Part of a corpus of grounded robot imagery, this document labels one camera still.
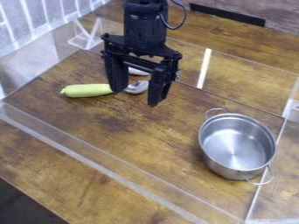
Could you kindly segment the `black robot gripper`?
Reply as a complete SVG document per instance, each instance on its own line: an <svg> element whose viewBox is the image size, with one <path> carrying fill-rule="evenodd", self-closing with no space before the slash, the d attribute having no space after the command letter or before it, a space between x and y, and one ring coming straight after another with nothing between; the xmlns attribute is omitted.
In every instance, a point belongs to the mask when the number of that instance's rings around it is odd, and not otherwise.
<svg viewBox="0 0 299 224"><path fill-rule="evenodd" d="M124 0L123 11L124 35L102 35L108 84L120 93L128 85L128 68L148 72L148 105L155 107L168 95L183 58L166 44L167 30L183 25L168 25L167 0Z"/></svg>

